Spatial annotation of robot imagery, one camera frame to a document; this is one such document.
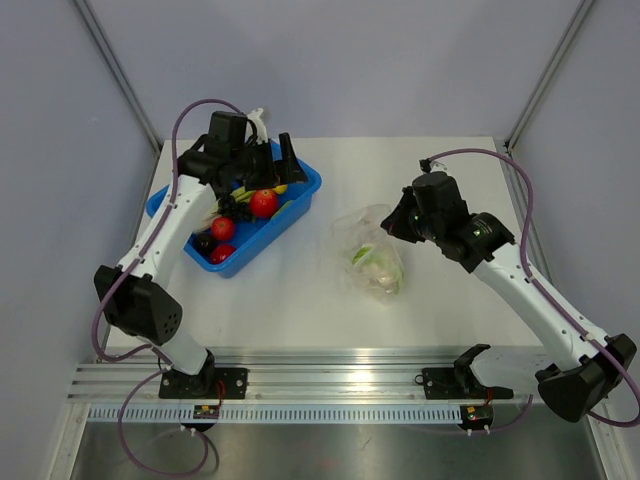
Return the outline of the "clear zip top bag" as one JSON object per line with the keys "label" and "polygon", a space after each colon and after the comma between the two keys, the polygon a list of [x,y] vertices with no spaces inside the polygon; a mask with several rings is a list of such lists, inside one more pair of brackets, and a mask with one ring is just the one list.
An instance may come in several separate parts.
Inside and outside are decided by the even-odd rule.
{"label": "clear zip top bag", "polygon": [[326,243],[341,282],[382,304],[400,294],[405,276],[399,252],[380,226],[390,213],[380,203],[348,213],[330,225]]}

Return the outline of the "black grape bunch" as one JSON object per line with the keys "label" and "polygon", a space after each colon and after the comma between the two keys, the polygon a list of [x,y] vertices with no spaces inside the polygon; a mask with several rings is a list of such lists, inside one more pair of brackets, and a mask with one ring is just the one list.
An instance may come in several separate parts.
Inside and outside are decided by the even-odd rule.
{"label": "black grape bunch", "polygon": [[254,218],[249,204],[237,201],[232,195],[223,196],[218,200],[218,214],[234,223],[252,222]]}

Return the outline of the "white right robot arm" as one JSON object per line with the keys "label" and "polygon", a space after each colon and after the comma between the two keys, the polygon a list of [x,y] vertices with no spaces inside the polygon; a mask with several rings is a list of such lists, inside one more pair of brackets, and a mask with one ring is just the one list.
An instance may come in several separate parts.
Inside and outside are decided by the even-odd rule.
{"label": "white right robot arm", "polygon": [[456,389],[476,396],[489,387],[538,394],[565,421],[593,416],[594,407],[629,379],[638,348],[626,334],[610,335],[594,325],[552,287],[521,254],[514,234],[490,213],[469,212],[455,183],[407,186],[381,223],[392,237],[431,242],[492,289],[542,343],[547,364],[517,357],[514,366],[493,359],[489,345],[465,353],[454,371]]}

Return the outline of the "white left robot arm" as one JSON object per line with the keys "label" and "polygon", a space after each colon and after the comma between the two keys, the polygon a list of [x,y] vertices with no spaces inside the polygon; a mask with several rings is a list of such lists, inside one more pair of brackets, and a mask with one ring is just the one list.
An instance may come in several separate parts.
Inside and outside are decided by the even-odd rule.
{"label": "white left robot arm", "polygon": [[281,184],[306,183],[288,133],[277,144],[265,141],[244,147],[235,158],[211,156],[199,139],[193,148],[172,154],[172,182],[167,196],[141,239],[117,266],[101,266],[94,276],[100,298],[98,318],[141,340],[166,367],[161,372],[163,399],[242,399],[247,370],[218,368],[214,354],[200,345],[182,324],[182,306],[167,292],[178,254],[197,220],[216,199],[220,170],[232,166],[234,179],[248,179],[264,190]]}

